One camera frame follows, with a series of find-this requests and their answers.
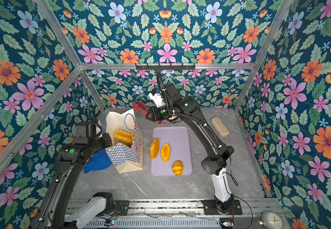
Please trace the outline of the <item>red silicone tongs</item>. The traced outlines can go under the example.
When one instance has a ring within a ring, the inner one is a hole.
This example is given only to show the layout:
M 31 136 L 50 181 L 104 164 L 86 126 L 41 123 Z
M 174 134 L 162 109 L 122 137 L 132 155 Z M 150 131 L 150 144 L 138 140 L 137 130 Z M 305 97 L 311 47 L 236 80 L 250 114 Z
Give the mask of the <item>red silicone tongs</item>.
M 140 112 L 141 114 L 143 114 L 145 116 L 145 118 L 147 120 L 150 120 L 152 122 L 156 122 L 157 124 L 160 124 L 160 125 L 165 125 L 165 122 L 164 121 L 155 121 L 151 115 L 151 113 L 149 112 L 147 106 L 139 101 L 139 102 L 133 102 L 133 108 L 135 111 L 137 112 Z

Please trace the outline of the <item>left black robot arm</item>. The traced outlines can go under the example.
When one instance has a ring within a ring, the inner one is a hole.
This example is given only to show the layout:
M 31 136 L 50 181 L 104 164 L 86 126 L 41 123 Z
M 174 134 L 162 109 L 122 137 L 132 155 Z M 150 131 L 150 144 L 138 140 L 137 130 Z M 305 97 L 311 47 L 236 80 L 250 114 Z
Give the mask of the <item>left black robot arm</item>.
M 44 200 L 32 219 L 30 229 L 82 229 L 97 216 L 115 212 L 113 195 L 98 192 L 75 213 L 66 216 L 67 206 L 88 159 L 98 151 L 112 146 L 108 133 L 94 137 L 79 138 L 78 144 L 65 145 L 54 164 L 55 176 L 50 183 Z

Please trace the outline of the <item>yellow oval bread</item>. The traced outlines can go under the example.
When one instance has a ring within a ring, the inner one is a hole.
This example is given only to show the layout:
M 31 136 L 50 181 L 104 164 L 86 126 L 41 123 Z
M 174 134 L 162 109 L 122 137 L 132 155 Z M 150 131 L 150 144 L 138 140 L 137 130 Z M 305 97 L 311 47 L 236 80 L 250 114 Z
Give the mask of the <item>yellow oval bread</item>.
M 168 161 L 170 157 L 170 146 L 169 144 L 164 144 L 161 149 L 161 156 L 163 161 Z

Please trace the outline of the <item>black hook rail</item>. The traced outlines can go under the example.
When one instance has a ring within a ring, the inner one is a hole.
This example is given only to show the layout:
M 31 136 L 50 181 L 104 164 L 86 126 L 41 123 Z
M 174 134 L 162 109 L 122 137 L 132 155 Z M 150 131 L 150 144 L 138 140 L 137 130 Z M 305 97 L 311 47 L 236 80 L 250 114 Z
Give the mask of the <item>black hook rail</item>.
M 174 71 L 182 71 L 182 70 L 195 70 L 195 64 L 135 64 L 136 70 L 154 70 L 154 71 L 162 71 L 162 70 L 174 70 Z

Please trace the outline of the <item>beige sponge block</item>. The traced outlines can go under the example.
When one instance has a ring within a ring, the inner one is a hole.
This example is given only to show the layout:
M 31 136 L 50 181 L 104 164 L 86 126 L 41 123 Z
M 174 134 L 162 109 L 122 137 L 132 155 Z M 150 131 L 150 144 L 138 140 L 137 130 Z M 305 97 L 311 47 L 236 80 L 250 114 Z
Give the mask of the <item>beige sponge block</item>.
M 230 132 L 219 117 L 213 117 L 211 123 L 221 137 L 228 137 Z

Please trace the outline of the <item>oval orange bread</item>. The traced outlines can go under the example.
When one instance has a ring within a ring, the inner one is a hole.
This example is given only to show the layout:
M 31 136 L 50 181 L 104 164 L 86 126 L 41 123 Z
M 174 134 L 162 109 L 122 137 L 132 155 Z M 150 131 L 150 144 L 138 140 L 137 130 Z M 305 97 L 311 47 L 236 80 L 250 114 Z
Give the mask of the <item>oval orange bread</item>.
M 155 159 L 159 153 L 159 140 L 157 138 L 154 138 L 149 150 L 151 159 Z

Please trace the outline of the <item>lavender tray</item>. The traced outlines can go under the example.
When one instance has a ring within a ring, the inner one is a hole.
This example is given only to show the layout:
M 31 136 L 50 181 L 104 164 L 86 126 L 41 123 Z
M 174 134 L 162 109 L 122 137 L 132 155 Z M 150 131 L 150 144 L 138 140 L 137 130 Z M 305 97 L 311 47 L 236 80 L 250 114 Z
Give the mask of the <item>lavender tray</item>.
M 183 174 L 181 177 L 190 176 L 193 172 L 189 133 L 186 127 L 156 127 L 153 129 L 153 139 L 159 140 L 159 153 L 150 163 L 150 174 L 153 177 L 176 177 L 172 166 L 175 161 L 183 163 Z M 170 146 L 170 157 L 163 161 L 161 149 L 164 144 Z

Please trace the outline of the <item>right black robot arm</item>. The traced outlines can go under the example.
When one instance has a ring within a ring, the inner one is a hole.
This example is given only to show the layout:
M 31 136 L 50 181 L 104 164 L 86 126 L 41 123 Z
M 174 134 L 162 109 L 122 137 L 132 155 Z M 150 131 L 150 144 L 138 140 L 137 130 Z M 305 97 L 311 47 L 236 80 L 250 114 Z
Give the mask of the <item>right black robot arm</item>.
M 198 103 L 190 96 L 174 99 L 172 102 L 160 107 L 153 106 L 148 109 L 146 119 L 153 122 L 170 120 L 176 116 L 184 121 L 205 148 L 207 157 L 201 162 L 205 172 L 211 175 L 215 188 L 215 207 L 221 214 L 230 211 L 234 195 L 232 194 L 226 178 L 227 160 L 234 153 L 232 146 L 227 146 L 207 123 Z

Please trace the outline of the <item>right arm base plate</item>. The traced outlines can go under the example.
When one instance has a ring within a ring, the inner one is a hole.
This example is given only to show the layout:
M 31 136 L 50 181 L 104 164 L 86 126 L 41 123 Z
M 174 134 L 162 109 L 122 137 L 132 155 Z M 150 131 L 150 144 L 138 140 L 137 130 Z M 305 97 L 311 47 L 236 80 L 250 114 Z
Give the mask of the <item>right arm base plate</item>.
M 242 215 L 240 201 L 234 200 L 221 203 L 215 199 L 205 199 L 201 203 L 204 207 L 205 215 Z

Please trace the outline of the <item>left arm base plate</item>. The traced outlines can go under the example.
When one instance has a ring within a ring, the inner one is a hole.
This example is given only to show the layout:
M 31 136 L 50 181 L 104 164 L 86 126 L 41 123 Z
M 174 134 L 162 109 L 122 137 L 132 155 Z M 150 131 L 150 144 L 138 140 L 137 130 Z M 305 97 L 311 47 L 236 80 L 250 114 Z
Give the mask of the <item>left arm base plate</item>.
M 112 216 L 126 216 L 129 210 L 130 201 L 115 200 L 104 211 L 97 214 L 97 217 L 112 217 Z

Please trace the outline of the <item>analog clock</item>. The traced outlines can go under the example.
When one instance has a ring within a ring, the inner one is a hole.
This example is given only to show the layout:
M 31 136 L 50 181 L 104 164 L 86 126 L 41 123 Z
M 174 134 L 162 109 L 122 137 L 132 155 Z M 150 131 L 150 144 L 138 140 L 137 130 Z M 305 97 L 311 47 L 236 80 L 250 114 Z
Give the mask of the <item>analog clock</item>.
M 284 224 L 282 218 L 274 212 L 266 211 L 257 216 L 258 223 L 261 229 L 283 229 Z

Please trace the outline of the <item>small croissant bread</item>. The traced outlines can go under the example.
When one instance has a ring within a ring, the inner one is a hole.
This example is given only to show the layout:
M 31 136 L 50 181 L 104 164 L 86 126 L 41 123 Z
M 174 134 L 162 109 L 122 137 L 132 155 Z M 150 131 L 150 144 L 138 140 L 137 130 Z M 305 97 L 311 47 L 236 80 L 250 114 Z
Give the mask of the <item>small croissant bread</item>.
M 180 160 L 174 162 L 172 170 L 176 176 L 181 176 L 183 174 L 183 169 L 183 163 Z

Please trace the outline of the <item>square toast bread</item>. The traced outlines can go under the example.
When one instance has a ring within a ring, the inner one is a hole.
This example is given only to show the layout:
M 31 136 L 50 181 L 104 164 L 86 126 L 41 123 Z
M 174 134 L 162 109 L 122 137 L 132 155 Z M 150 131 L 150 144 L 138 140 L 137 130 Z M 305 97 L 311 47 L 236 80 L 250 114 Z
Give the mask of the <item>square toast bread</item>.
M 122 130 L 115 130 L 114 132 L 114 138 L 118 139 L 120 143 L 124 145 L 131 146 L 135 139 L 135 133 L 128 133 Z

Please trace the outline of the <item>checkered paper bag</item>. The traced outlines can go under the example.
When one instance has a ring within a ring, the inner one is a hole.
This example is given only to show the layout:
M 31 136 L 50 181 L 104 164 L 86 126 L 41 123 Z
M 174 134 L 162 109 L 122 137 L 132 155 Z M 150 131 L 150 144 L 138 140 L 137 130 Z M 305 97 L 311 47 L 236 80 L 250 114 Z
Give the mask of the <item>checkered paper bag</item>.
M 134 110 L 123 113 L 109 111 L 102 116 L 101 124 L 112 140 L 106 149 L 118 173 L 143 169 L 143 135 Z

